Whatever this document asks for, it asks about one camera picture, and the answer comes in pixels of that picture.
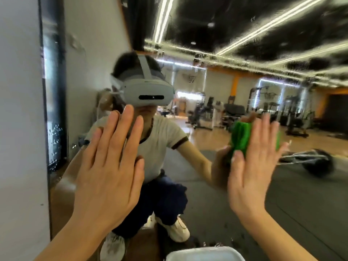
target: ringer t-shirt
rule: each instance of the ringer t-shirt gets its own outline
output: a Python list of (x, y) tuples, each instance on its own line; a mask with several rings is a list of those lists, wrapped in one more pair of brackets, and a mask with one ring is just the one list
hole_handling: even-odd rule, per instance
[[(104, 127), (107, 117), (100, 118), (93, 124), (85, 140), (90, 140), (98, 127)], [(138, 147), (138, 156), (145, 160), (145, 180), (147, 183), (159, 176), (163, 167), (166, 149), (177, 149), (181, 144), (188, 141), (186, 133), (172, 120), (161, 115), (155, 115), (152, 129), (146, 138), (141, 140)]]

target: headset strap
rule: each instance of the headset strap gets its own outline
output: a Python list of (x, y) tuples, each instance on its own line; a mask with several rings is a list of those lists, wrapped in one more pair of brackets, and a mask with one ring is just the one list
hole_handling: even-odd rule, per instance
[(138, 58), (140, 61), (141, 68), (143, 70), (144, 78), (146, 80), (152, 79), (151, 70), (150, 70), (149, 64), (146, 60), (146, 57), (144, 55), (138, 55)]

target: ceiling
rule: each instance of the ceiling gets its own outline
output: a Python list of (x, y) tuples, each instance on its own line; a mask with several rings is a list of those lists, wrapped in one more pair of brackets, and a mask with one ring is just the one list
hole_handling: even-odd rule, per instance
[[(132, 0), (123, 2), (132, 9)], [(138, 7), (142, 25), (127, 22), (147, 50), (348, 86), (348, 0), (143, 0)]]

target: shirt sleeve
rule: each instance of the shirt sleeve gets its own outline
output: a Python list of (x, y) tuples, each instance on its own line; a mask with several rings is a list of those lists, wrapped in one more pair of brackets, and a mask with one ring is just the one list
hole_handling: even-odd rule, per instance
[(85, 140), (84, 140), (84, 145), (88, 145), (90, 140), (92, 139), (92, 136), (96, 129), (98, 127), (104, 127), (107, 124), (107, 117), (102, 117), (100, 118), (97, 122), (95, 122), (92, 127), (90, 128), (89, 132), (87, 133)]
[(167, 147), (177, 149), (180, 145), (189, 140), (186, 133), (172, 120), (166, 119), (167, 123)]

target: gray floor mat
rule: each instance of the gray floor mat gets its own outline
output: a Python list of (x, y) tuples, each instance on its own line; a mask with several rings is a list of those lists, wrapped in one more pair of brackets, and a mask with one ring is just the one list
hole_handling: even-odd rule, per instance
[[(215, 157), (214, 151), (202, 153), (210, 160)], [(209, 187), (176, 151), (168, 151), (164, 169), (188, 188), (183, 218), (192, 235), (233, 246), (248, 260), (267, 260), (229, 209), (225, 193)], [(348, 174), (342, 171), (317, 179), (300, 165), (280, 166), (267, 195), (267, 210), (318, 260), (348, 260), (347, 187)]]

